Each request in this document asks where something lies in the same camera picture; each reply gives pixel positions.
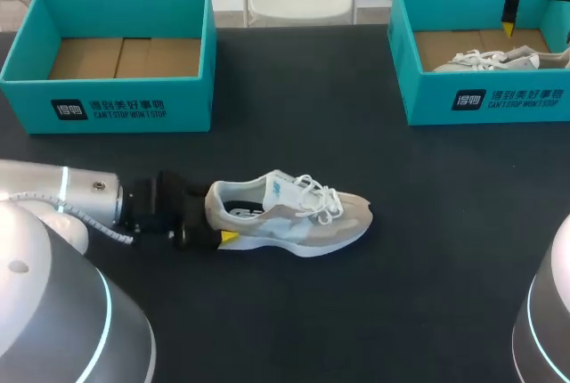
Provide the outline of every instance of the shoelace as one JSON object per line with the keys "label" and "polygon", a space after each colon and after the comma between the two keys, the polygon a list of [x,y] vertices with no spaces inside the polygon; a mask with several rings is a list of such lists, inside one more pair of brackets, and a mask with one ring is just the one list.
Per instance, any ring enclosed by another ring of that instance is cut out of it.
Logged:
{"label": "shoelace", "polygon": [[461,65],[470,65],[474,71],[482,71],[488,69],[507,69],[509,66],[502,63],[505,60],[504,52],[485,52],[480,53],[478,50],[472,50],[465,54],[458,53],[452,62]]}
{"label": "shoelace", "polygon": [[[293,183],[299,186],[306,183],[299,199],[299,205],[306,211],[297,212],[297,216],[317,216],[319,223],[326,225],[332,223],[332,220],[339,218],[345,212],[337,191],[317,183],[310,175],[301,175]],[[309,193],[319,198],[316,205],[307,206],[304,203],[305,197]]]}

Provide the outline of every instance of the black table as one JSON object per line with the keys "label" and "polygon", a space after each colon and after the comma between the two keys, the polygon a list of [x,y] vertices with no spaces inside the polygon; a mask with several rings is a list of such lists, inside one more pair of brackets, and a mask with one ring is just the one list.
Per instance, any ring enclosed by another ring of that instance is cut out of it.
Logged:
{"label": "black table", "polygon": [[312,259],[94,234],[87,256],[154,328],[155,383],[517,382],[512,325],[570,213],[570,126],[408,127],[386,36],[221,29],[209,134],[27,137],[0,99],[2,159],[124,182],[280,168],[371,201],[367,235]]}

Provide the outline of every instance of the shoe sole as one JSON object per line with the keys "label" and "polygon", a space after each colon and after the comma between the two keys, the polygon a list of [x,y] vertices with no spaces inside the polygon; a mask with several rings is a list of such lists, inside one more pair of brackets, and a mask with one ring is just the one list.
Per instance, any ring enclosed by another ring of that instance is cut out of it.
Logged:
{"label": "shoe sole", "polygon": [[218,249],[226,249],[231,251],[245,251],[249,249],[257,249],[262,247],[277,247],[286,249],[288,252],[295,254],[298,257],[309,258],[324,256],[331,252],[342,249],[354,241],[360,239],[366,232],[368,228],[362,232],[350,238],[348,240],[343,240],[342,242],[335,243],[334,245],[328,245],[326,247],[307,247],[305,245],[297,245],[286,240],[274,239],[274,238],[258,238],[254,236],[240,236],[238,239],[228,242],[227,244],[222,244]]}

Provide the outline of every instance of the sneaker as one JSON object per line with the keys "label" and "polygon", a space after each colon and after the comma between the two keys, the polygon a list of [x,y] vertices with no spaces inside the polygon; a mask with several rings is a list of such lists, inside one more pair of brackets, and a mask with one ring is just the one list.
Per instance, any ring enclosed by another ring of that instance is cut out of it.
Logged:
{"label": "sneaker", "polygon": [[245,183],[217,182],[206,196],[214,230],[233,232],[220,249],[280,247],[300,257],[344,248],[372,222],[369,201],[337,192],[309,175],[272,171]]}
{"label": "sneaker", "polygon": [[455,58],[434,71],[442,73],[497,69],[570,69],[570,48],[562,53],[536,52],[528,46],[521,46],[506,53],[479,53],[479,51],[458,53]]}
{"label": "sneaker", "polygon": [[458,53],[455,57],[444,65],[434,69],[436,73],[449,73],[456,71],[490,71],[505,69],[538,69],[540,66],[540,56],[536,52],[519,55],[514,58],[513,52],[486,52],[480,53],[477,50],[469,51],[465,54]]}

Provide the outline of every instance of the white robot body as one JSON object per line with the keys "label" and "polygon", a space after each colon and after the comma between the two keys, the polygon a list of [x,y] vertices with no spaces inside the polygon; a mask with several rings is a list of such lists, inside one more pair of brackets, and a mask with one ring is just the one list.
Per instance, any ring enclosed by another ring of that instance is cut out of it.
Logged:
{"label": "white robot body", "polygon": [[517,317],[512,351],[523,383],[570,383],[570,217],[558,229]]}
{"label": "white robot body", "polygon": [[[63,234],[82,236],[78,220],[30,206]],[[156,347],[143,312],[57,232],[9,202],[0,202],[0,303],[0,381],[151,382]]]}

